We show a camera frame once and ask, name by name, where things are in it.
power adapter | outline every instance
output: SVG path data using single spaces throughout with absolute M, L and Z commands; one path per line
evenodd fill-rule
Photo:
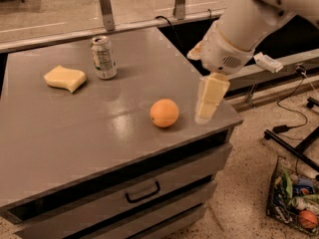
M 274 127 L 272 130 L 275 133 L 281 133 L 281 132 L 289 131 L 290 129 L 291 129 L 291 127 L 287 126 L 286 124 L 283 124 L 283 125 L 278 125 L 278 126 Z

drawer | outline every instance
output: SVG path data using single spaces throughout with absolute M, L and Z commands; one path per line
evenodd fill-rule
M 179 213 L 183 213 L 190 208 L 198 206 L 212 196 L 215 187 L 216 184 L 213 181 L 210 181 L 209 183 L 194 188 L 168 202 L 153 206 L 149 210 L 128 217 L 117 224 L 100 229 L 90 235 L 81 237 L 81 239 L 130 238 L 141 231 L 177 216 Z
M 160 239 L 203 218 L 206 208 L 199 204 L 128 239 Z
M 105 190 L 102 197 L 98 199 L 92 197 L 92 201 L 59 215 L 48 217 L 37 223 L 25 222 L 17 225 L 17 230 L 20 230 L 17 234 L 22 238 L 32 239 L 66 237 L 208 175 L 215 175 L 223 169 L 231 149 L 231 144 L 227 143 L 170 164 L 131 181 L 131 185 L 126 184 L 121 190 L 116 192 L 112 188 Z

orange fruit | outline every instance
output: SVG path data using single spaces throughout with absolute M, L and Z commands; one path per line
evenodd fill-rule
M 318 225 L 318 218 L 312 211 L 304 210 L 299 213 L 299 223 L 304 228 L 312 229 Z
M 155 125 L 168 127 L 177 121 L 179 109 L 177 104 L 172 100 L 158 100 L 152 105 L 150 116 Z

white connector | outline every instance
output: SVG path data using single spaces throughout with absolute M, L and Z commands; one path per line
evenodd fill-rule
M 283 68 L 279 61 L 276 61 L 267 55 L 263 55 L 262 52 L 259 52 L 253 56 L 253 58 L 258 66 L 268 70 L 271 73 L 278 73 Z

can top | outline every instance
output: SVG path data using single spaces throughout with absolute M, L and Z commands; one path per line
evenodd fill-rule
M 109 38 L 107 36 L 96 36 L 92 38 L 92 44 L 94 45 L 103 45 L 109 42 Z

